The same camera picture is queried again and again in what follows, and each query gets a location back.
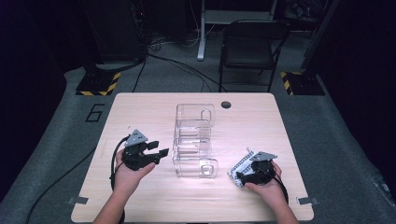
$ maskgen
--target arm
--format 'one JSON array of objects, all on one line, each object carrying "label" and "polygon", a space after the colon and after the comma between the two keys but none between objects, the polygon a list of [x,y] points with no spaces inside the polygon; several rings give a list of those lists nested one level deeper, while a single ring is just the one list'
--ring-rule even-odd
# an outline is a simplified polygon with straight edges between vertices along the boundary
[{"label": "arm", "polygon": [[119,223],[123,208],[128,202],[128,199],[137,189],[140,180],[150,173],[155,167],[155,163],[151,163],[138,171],[133,171],[121,162],[121,158],[122,150],[117,153],[116,157],[116,167],[119,168],[116,171],[116,181],[114,183],[113,193],[110,195],[106,204],[93,221],[94,224]]},{"label": "arm", "polygon": [[[280,170],[279,166],[273,161],[272,164],[276,169],[276,174],[280,177],[282,170]],[[274,179],[262,186],[255,185],[253,183],[246,183],[245,187],[257,192],[271,207],[276,216],[276,222],[278,224],[298,223],[296,216],[294,215],[293,211],[291,211],[288,203],[285,200],[282,188]]]}]

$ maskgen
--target hand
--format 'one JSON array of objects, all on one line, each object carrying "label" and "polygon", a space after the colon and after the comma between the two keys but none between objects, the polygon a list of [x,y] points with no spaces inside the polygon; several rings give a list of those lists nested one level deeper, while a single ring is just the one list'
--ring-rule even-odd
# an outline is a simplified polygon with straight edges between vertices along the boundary
[{"label": "hand", "polygon": [[[279,168],[279,166],[274,161],[271,161],[271,163],[274,165],[276,174],[280,178],[280,176],[282,174],[282,170]],[[285,196],[282,191],[282,188],[274,179],[272,179],[270,182],[268,182],[265,185],[256,185],[253,183],[246,183],[245,187],[260,194],[262,199],[271,208],[274,208],[274,207],[277,207],[280,205],[284,205],[284,203],[287,204],[287,202],[285,200]]]},{"label": "hand", "polygon": [[122,163],[122,152],[123,150],[119,151],[116,156],[116,167],[119,168],[116,172],[114,193],[120,194],[125,198],[129,198],[137,189],[140,180],[154,169],[155,163],[152,162],[142,169],[134,171]]}]

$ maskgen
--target person's left hand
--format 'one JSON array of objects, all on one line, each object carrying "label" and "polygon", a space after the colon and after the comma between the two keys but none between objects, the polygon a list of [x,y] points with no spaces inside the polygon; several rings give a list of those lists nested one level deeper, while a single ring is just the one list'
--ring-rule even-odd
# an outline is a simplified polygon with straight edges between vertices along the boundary
[{"label": "person's left hand", "polygon": [[[116,156],[116,168],[122,163],[122,152],[120,150]],[[121,164],[116,172],[116,180],[114,183],[114,193],[121,194],[122,197],[129,198],[137,189],[140,180],[150,173],[155,167],[152,162],[138,171],[134,171]]]}]

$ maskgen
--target table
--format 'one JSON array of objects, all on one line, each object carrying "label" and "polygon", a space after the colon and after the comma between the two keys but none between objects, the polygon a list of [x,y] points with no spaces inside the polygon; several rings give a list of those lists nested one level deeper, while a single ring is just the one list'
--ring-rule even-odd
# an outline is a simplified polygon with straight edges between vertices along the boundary
[{"label": "table", "polygon": [[269,12],[261,11],[230,11],[206,10],[205,0],[201,0],[201,38],[198,48],[197,60],[202,61],[205,54],[206,33],[205,24],[229,24],[239,20],[271,20],[274,17],[277,0],[272,0]]},{"label": "table", "polygon": [[[220,104],[230,102],[231,107]],[[172,145],[178,104],[213,104],[212,158],[219,161],[214,179],[177,178]],[[278,156],[282,180],[288,189],[290,207],[299,220],[310,220],[310,205],[299,205],[307,197],[276,100],[271,93],[120,93],[108,115],[72,220],[92,222],[111,194],[110,163],[117,143],[134,129],[148,141],[160,141],[155,153],[170,148],[167,157],[140,182],[125,206],[125,221],[133,222],[258,222],[274,220],[274,214],[254,192],[238,188],[227,175],[247,147]]]}]

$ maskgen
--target chair backrest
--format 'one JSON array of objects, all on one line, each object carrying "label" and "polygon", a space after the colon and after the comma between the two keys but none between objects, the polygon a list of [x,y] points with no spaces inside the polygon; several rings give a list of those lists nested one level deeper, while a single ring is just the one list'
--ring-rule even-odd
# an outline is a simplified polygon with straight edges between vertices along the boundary
[{"label": "chair backrest", "polygon": [[289,34],[289,25],[282,21],[241,20],[230,23],[224,37],[286,40]]}]

